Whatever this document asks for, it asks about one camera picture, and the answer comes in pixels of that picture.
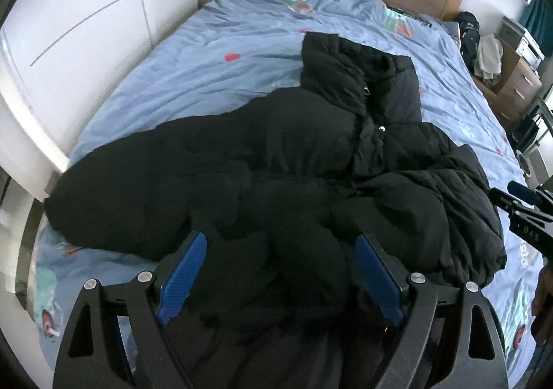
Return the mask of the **blue patterned bed cover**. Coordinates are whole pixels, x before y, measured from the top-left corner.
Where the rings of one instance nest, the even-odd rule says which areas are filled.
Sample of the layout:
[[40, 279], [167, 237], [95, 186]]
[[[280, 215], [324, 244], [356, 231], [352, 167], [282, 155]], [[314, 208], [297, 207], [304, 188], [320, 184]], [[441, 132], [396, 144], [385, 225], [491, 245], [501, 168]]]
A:
[[[441, 22], [431, 27], [384, 8], [381, 0], [212, 0], [162, 41], [106, 98], [84, 127], [69, 166], [106, 143], [135, 131], [194, 115], [221, 114], [279, 87], [299, 85], [301, 43], [307, 30], [337, 33], [415, 66], [423, 121], [476, 153], [492, 187], [506, 191], [522, 171], [503, 127], [471, 78]], [[506, 340], [510, 386], [522, 378], [536, 343], [529, 332], [533, 293], [543, 265], [539, 253], [503, 224], [508, 261], [484, 289]], [[87, 278], [123, 282], [151, 266], [132, 255], [104, 250], [69, 251], [46, 224], [37, 241], [34, 317], [39, 344], [54, 370], [61, 336]]]

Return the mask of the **white wardrobe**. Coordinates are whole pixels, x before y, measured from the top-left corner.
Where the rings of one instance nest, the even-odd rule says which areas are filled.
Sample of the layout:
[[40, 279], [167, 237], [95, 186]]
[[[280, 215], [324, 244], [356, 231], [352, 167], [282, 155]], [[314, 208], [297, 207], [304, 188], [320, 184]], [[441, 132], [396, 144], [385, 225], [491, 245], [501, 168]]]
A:
[[37, 199], [119, 82], [198, 0], [16, 0], [1, 28], [1, 164]]

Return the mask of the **black backpack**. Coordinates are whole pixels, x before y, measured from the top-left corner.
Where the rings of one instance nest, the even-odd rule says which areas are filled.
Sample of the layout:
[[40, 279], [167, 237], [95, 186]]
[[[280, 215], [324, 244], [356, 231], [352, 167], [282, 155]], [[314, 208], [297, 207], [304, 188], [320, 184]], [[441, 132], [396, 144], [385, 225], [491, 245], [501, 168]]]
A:
[[459, 25], [461, 56], [468, 70], [472, 72], [480, 41], [480, 24], [471, 12], [460, 12], [454, 21]]

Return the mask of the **wooden drawer chest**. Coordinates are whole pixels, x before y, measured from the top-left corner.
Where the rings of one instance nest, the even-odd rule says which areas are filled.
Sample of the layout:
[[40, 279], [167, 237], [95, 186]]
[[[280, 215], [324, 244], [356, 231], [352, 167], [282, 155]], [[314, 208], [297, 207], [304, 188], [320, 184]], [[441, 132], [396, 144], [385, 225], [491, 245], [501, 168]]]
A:
[[503, 57], [499, 82], [487, 86], [480, 77], [474, 75], [472, 78], [484, 94], [499, 124], [510, 132], [523, 115], [528, 113], [542, 82], [524, 57], [520, 57], [504, 41], [500, 43], [503, 46]]

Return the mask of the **beige cloth on chest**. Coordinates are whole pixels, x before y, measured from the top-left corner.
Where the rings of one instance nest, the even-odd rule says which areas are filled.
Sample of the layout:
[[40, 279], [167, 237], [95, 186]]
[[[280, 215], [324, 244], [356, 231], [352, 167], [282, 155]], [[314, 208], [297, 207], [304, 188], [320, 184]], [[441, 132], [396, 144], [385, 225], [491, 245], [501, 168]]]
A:
[[483, 80], [498, 80], [502, 74], [502, 59], [502, 42], [494, 34], [481, 37], [474, 62], [475, 74]]

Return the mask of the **teal curtain right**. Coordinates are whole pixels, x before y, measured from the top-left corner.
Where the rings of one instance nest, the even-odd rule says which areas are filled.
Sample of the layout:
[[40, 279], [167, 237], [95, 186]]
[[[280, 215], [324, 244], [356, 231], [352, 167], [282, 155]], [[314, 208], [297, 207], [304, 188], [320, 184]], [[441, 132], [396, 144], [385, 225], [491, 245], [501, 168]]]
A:
[[520, 18], [520, 24], [538, 40], [545, 37], [547, 24], [552, 20], [550, 0], [531, 0]]

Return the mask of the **black puffer jacket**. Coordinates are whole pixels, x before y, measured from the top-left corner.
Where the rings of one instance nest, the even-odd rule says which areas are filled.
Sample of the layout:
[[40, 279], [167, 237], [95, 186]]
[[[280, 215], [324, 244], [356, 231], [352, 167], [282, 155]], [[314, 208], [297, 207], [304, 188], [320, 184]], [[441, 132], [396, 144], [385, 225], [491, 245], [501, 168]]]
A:
[[90, 152], [46, 202], [71, 245], [159, 262], [208, 249], [158, 330], [195, 388], [365, 388], [396, 336], [355, 245], [485, 287], [506, 265], [479, 159], [424, 122], [409, 57], [308, 32], [296, 87]]

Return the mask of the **white printer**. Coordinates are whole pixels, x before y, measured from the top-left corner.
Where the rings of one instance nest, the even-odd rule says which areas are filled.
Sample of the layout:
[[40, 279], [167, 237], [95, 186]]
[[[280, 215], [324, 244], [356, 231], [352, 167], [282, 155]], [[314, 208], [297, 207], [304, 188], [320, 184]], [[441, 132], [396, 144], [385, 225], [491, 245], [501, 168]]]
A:
[[499, 38], [509, 45], [520, 57], [524, 57], [535, 71], [541, 65], [545, 56], [536, 40], [518, 22], [504, 16], [499, 28]]

